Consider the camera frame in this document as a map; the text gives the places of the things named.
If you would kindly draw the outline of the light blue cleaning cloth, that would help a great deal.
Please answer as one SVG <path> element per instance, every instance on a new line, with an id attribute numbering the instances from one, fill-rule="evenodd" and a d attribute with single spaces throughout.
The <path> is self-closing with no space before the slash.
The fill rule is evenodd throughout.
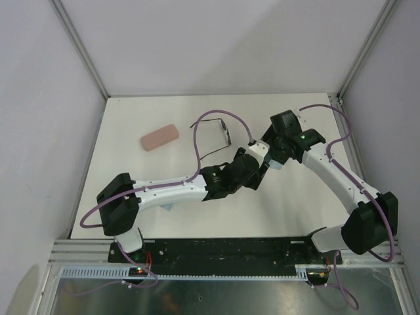
<path id="1" fill-rule="evenodd" d="M 271 157 L 266 157 L 264 159 L 264 162 L 268 165 L 268 168 L 275 169 L 275 170 L 282 169 L 282 164 L 280 162 L 273 160 Z"/>

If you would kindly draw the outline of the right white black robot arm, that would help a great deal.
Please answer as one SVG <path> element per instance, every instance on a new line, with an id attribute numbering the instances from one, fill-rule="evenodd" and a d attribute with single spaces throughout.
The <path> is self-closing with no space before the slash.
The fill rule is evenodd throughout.
<path id="1" fill-rule="evenodd" d="M 262 136 L 269 156 L 278 164 L 293 159 L 317 175 L 338 197 L 348 213 L 339 226 L 321 228 L 304 244 L 303 257 L 318 263 L 328 251 L 349 249 L 363 255 L 398 231 L 398 199 L 392 192 L 380 193 L 351 170 L 342 166 L 331 152 L 332 145 L 315 129 L 304 129 L 298 111 L 273 115 Z"/>

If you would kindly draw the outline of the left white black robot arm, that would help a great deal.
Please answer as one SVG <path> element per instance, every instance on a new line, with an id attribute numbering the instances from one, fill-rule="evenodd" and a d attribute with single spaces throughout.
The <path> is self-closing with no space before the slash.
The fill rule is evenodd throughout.
<path id="1" fill-rule="evenodd" d="M 151 182 L 141 187 L 129 173 L 118 175 L 99 195 L 100 219 L 105 236 L 113 237 L 129 261 L 140 261 L 145 254 L 140 228 L 135 226 L 139 212 L 186 201 L 223 199 L 241 187 L 256 189 L 268 146 L 261 142 L 240 148 L 231 163 L 204 167 L 194 179 Z"/>

